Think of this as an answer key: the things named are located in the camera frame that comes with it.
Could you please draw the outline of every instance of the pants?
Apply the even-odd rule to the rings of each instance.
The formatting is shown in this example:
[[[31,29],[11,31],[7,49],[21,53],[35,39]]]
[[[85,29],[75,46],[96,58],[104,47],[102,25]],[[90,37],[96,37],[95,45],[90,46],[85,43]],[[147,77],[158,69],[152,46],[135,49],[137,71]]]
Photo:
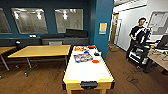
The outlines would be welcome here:
[[[129,58],[129,54],[130,54],[131,50],[133,50],[133,52],[136,51],[137,48],[134,45],[135,45],[135,40],[131,39],[130,46],[129,46],[127,52],[126,52],[126,58]]]

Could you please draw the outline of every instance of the orange object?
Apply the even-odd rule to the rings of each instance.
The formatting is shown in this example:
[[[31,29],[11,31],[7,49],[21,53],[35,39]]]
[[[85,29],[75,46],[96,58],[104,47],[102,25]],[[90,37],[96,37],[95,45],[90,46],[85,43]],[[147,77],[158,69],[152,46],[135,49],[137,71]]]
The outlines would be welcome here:
[[[92,60],[93,63],[99,63],[99,60]]]
[[[88,46],[89,48],[96,48],[96,46]]]
[[[83,51],[84,50],[84,47],[81,47],[81,46],[76,46],[75,51]]]

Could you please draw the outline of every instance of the monitor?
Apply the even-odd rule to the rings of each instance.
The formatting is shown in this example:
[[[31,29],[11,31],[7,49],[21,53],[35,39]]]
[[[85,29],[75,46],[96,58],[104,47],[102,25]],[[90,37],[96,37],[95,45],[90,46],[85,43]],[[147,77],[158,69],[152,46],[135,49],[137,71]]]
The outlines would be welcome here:
[[[168,35],[163,35],[156,49],[168,50]]]

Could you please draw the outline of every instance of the ceiling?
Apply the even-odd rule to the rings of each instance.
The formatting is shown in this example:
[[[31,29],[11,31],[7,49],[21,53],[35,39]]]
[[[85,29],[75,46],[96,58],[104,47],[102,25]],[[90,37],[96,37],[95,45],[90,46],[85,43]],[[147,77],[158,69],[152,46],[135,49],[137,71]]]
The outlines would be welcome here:
[[[137,0],[114,0],[114,6],[118,6],[118,5],[130,2],[130,1],[137,1]]]

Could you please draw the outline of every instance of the yellow table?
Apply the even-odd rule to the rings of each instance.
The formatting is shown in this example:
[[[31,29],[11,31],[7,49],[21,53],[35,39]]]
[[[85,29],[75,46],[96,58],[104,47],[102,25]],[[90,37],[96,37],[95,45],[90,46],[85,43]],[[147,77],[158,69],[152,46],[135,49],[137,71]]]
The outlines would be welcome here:
[[[29,57],[43,57],[43,56],[65,56],[65,61],[67,64],[67,55],[69,54],[71,45],[42,45],[42,46],[27,46],[11,55],[8,58],[19,58],[26,57],[30,69],[32,68],[30,64]]]
[[[168,51],[168,50],[159,50],[159,49],[149,50],[148,61],[147,61],[146,68],[144,70],[145,73],[149,72],[149,69],[151,68],[153,61],[159,64],[164,69],[168,70],[168,56],[166,56],[165,54],[162,54],[164,51]]]
[[[93,60],[99,60],[98,64],[94,64],[92,61],[76,63],[74,55],[83,54],[83,51],[74,51],[73,49],[63,78],[63,89],[67,90],[68,94],[71,94],[72,90],[84,90],[84,88],[81,87],[82,81],[97,82],[97,87],[94,89],[100,89],[100,94],[105,94],[106,89],[114,88],[114,78],[102,57],[94,56],[95,52],[98,52],[98,50],[89,50],[89,54],[93,57]]]
[[[8,65],[6,64],[6,62],[5,62],[5,60],[4,60],[4,58],[3,58],[3,56],[2,56],[2,54],[4,54],[4,53],[6,53],[6,52],[8,52],[8,51],[10,51],[10,50],[12,50],[12,49],[15,49],[16,47],[0,47],[0,57],[1,57],[1,59],[2,59],[2,62],[4,63],[4,65],[5,65],[5,67],[6,67],[6,69],[9,71],[9,67],[8,67]]]

